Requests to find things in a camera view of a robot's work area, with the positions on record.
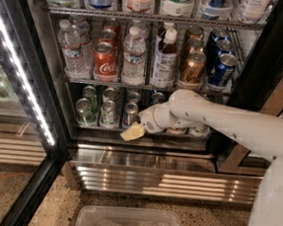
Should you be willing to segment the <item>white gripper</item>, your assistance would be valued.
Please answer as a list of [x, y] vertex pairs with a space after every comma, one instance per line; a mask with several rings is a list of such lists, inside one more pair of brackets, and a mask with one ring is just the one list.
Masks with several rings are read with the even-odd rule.
[[145, 111], [141, 111], [138, 114], [140, 123], [132, 123], [129, 128], [126, 128], [122, 133], [119, 134], [120, 137], [124, 141], [132, 141], [145, 135], [145, 130], [152, 134], [161, 132], [163, 128], [159, 126], [159, 123], [155, 118], [157, 109], [158, 108], [153, 105]]

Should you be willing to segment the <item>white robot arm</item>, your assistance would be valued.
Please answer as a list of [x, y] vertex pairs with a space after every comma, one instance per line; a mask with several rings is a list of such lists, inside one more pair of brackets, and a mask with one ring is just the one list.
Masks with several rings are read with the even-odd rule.
[[138, 116], [139, 120], [120, 134], [123, 140], [201, 122], [269, 161], [248, 226], [283, 226], [283, 118], [215, 104], [188, 89], [174, 91], [168, 101]]

